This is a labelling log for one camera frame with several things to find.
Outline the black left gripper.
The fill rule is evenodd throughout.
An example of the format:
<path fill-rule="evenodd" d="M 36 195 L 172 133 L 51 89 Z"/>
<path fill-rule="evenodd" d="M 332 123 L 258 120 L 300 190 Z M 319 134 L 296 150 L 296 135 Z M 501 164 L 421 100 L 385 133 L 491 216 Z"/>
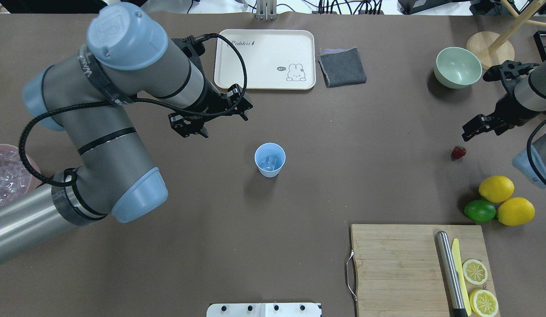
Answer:
<path fill-rule="evenodd" d="M 242 86 L 233 84 L 225 94 L 205 80 L 205 90 L 198 112 L 209 114 L 209 116 L 200 116 L 198 119 L 184 118 L 178 113 L 169 114 L 169 125 L 174 132 L 183 138 L 190 135 L 201 135 L 204 138 L 209 137 L 208 130 L 205 128 L 205 122 L 213 120 L 220 116 L 239 115 L 243 121 L 248 121 L 247 112 L 253 108 L 253 103 L 248 94 L 241 95 Z"/>

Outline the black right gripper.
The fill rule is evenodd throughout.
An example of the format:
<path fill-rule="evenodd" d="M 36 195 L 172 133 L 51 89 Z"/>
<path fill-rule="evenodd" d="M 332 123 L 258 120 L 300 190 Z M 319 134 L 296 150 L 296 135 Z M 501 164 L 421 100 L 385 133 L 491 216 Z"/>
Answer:
<path fill-rule="evenodd" d="M 504 95 L 495 105 L 493 116 L 478 114 L 462 126 L 462 139 L 468 142 L 476 135 L 491 130 L 509 130 L 526 124 L 544 110 L 529 110 L 516 99 Z"/>

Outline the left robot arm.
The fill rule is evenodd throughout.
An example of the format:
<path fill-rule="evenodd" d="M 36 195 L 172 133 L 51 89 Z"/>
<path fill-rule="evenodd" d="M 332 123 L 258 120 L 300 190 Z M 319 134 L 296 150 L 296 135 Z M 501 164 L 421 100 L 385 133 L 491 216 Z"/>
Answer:
<path fill-rule="evenodd" d="M 220 93 L 206 78 L 200 56 L 216 33 L 170 39 L 140 7 L 120 2 L 92 20 L 87 42 L 61 63 L 46 68 L 23 90 L 33 119 L 23 129 L 18 153 L 42 182 L 31 193 L 0 207 L 0 266 L 47 239 L 94 224 L 108 215 L 120 223 L 138 219 L 168 198 L 168 189 L 126 112 L 134 103 L 171 110 L 171 128 L 186 138 L 208 137 L 205 123 L 221 116 L 247 120 L 253 105 L 243 84 Z M 28 161 L 26 143 L 42 124 L 66 132 L 82 165 L 52 177 Z"/>

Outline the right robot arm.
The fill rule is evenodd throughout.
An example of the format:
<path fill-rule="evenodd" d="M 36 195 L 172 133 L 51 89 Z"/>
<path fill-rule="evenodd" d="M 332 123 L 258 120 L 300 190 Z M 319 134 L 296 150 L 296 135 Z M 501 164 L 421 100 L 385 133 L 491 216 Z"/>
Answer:
<path fill-rule="evenodd" d="M 546 60 L 540 64 L 506 60 L 490 67 L 483 80 L 500 81 L 506 92 L 496 102 L 492 114 L 478 114 L 464 124 L 464 141 L 486 132 L 502 135 L 546 113 Z M 546 188 L 546 132 L 538 136 L 544 126 L 546 118 L 534 128 L 524 149 L 512 159 L 513 166 L 538 188 Z"/>

